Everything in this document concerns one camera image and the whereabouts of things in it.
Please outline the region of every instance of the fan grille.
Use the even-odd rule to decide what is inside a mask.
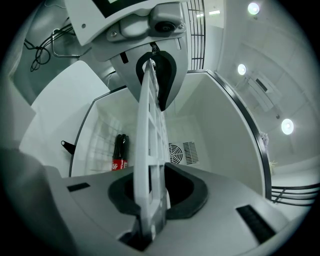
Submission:
[[[169,143],[170,162],[179,164],[182,160],[183,153],[180,147]]]

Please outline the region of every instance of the black rubber seal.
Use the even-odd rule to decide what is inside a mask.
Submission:
[[[159,107],[161,111],[164,111],[177,74],[177,65],[175,59],[166,51],[160,50],[145,53],[139,58],[135,66],[136,75],[141,85],[144,78],[143,65],[149,59],[155,62],[155,75],[159,85]]]
[[[140,216],[140,206],[133,200],[133,180],[133,173],[117,179],[110,185],[108,195],[120,213]]]
[[[165,186],[170,195],[171,208],[167,220],[188,219],[195,215],[208,200],[206,183],[171,163],[164,166]]]
[[[170,163],[164,166],[164,177],[171,204],[171,208],[166,211],[167,220],[191,218],[207,202],[208,188],[201,179]],[[141,209],[134,200],[133,182],[133,173],[114,181],[108,195],[119,212],[139,216]]]

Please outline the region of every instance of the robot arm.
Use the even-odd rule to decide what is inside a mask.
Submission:
[[[91,43],[99,61],[110,60],[137,101],[143,66],[153,60],[159,106],[164,111],[177,96],[188,71],[181,2],[68,0],[65,4],[80,44]]]

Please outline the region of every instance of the white bin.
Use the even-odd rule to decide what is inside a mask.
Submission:
[[[130,138],[135,156],[138,102],[127,88],[96,100],[76,145],[71,176],[111,170],[117,134]],[[171,161],[234,178],[265,196],[261,152],[243,114],[208,73],[188,73],[165,111]]]

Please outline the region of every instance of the coca-cola bottle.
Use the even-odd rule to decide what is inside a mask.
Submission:
[[[112,156],[112,171],[124,169],[128,166],[129,136],[118,134],[115,137]]]

